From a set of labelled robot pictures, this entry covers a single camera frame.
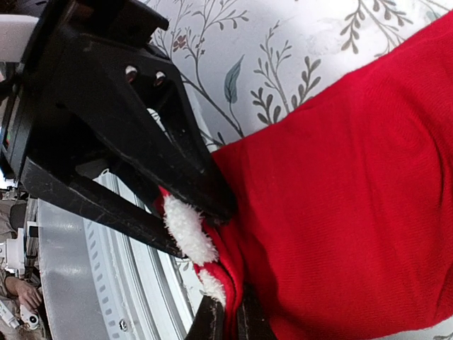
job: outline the white fluffy trim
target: white fluffy trim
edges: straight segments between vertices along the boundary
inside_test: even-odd
[[[217,261],[219,254],[212,240],[202,231],[200,214],[173,196],[164,198],[165,224],[181,251],[195,264]]]
[[[227,295],[225,294],[225,289],[220,280],[209,274],[206,269],[202,269],[198,274],[203,288],[205,289],[205,294],[210,296],[216,301],[219,301],[223,307],[227,303]]]

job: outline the person's arm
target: person's arm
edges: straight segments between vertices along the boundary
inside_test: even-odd
[[[5,286],[7,291],[19,297],[21,305],[26,306],[31,312],[36,310],[42,303],[42,296],[38,290],[25,281],[10,276],[5,279]]]

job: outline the red christmas stocking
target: red christmas stocking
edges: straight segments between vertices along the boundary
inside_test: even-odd
[[[198,264],[233,335],[243,282],[282,340],[453,315],[453,13],[214,158],[239,212]]]

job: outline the bolt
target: bolt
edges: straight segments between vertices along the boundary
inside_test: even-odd
[[[154,81],[154,87],[162,85],[165,81],[165,78],[166,78],[165,73],[163,73],[162,71],[156,72],[156,80]]]
[[[124,319],[121,319],[121,320],[120,320],[120,329],[121,329],[123,332],[127,331],[127,323],[126,323],[126,320],[124,320]]]
[[[132,83],[137,78],[138,74],[139,72],[135,67],[131,65],[126,67],[126,81],[129,84]]]

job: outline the floral wallpaper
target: floral wallpaper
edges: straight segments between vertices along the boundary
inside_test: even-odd
[[[212,150],[279,122],[453,9],[453,0],[142,2],[170,20],[152,42],[181,71]],[[386,339],[453,340],[453,319]]]

